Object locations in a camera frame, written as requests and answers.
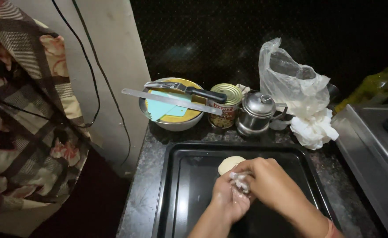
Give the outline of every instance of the steel kettle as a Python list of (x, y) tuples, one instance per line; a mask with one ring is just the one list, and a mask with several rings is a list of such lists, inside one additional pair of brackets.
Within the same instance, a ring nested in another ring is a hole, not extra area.
[[(281, 115), (274, 117), (276, 107), (285, 107)], [(243, 99), (241, 112), (235, 122), (237, 131), (244, 136), (259, 136), (267, 131), (269, 122), (283, 117), (288, 110), (286, 103), (275, 103), (271, 95), (248, 93)]]

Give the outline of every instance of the flattened dough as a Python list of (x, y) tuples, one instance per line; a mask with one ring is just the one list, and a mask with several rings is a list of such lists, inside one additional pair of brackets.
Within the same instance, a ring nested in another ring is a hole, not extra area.
[(218, 167), (219, 175), (223, 175), (244, 160), (245, 159), (241, 156), (231, 156), (224, 159)]

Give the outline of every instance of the yellow plate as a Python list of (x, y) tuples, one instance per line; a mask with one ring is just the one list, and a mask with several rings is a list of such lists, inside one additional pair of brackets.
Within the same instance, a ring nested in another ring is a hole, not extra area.
[[(187, 87), (194, 87), (196, 89), (202, 89), (198, 84), (191, 82), (186, 79), (181, 79), (181, 78), (172, 78), (172, 79), (166, 79), (163, 80), (162, 82), (172, 82), (172, 83), (182, 83), (183, 85)], [(155, 89), (156, 91), (162, 91), (162, 92), (169, 92), (169, 93), (177, 93), (177, 94), (184, 94), (183, 92), (176, 90), (176, 89)], [(191, 98), (191, 102), (198, 103), (198, 104), (203, 104), (206, 105), (207, 100), (203, 97), (199, 97), (196, 95), (193, 95)], [(198, 116), (201, 113), (201, 111), (196, 111), (192, 109), (188, 109), (187, 112), (185, 113), (184, 116), (169, 116), (165, 115), (162, 118), (160, 118), (160, 121), (164, 122), (186, 122), (191, 120), (192, 118)]]

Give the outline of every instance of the granite countertop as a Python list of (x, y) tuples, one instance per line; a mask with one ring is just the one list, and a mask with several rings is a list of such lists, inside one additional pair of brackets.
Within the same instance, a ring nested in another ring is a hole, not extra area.
[[(263, 140), (298, 143), (289, 128), (270, 130)], [(151, 237), (165, 149), (170, 142), (182, 141), (257, 142), (240, 137), (235, 127), (226, 130), (212, 128), (205, 117), (195, 127), (183, 132), (170, 132), (150, 121), (117, 238)], [(363, 195), (356, 191), (354, 182), (349, 179), (348, 170), (345, 170), (343, 158), (334, 143), (325, 144), (316, 151), (309, 150), (309, 154), (344, 235), (381, 237), (371, 219), (374, 215), (366, 209), (366, 200), (362, 202)]]

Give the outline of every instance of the wall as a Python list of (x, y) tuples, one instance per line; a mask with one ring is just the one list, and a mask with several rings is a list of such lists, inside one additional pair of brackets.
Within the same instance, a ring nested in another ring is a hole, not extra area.
[[(72, 88), (80, 102), (85, 121), (91, 122), (97, 109), (91, 73), (79, 43), (60, 18), (51, 0), (11, 0), (11, 2), (64, 37)], [(130, 176), (136, 168), (148, 120), (139, 110), (138, 99), (124, 97), (121, 90), (123, 88), (142, 89), (150, 77), (129, 0), (109, 0), (107, 3), (96, 0), (77, 1), (101, 66), (109, 79), (128, 127), (132, 148), (128, 161), (123, 166), (120, 164), (128, 152), (128, 139), (124, 128), (119, 125), (122, 120), (95, 63), (71, 0), (56, 0), (56, 2), (82, 40), (94, 68), (100, 92), (101, 110), (92, 127), (94, 129), (92, 134), (100, 138), (97, 141), (102, 141), (103, 149), (99, 149), (99, 152), (119, 175)]]
[(276, 37), (345, 95), (388, 65), (388, 1), (137, 0), (132, 7), (152, 80), (259, 89), (259, 50)]

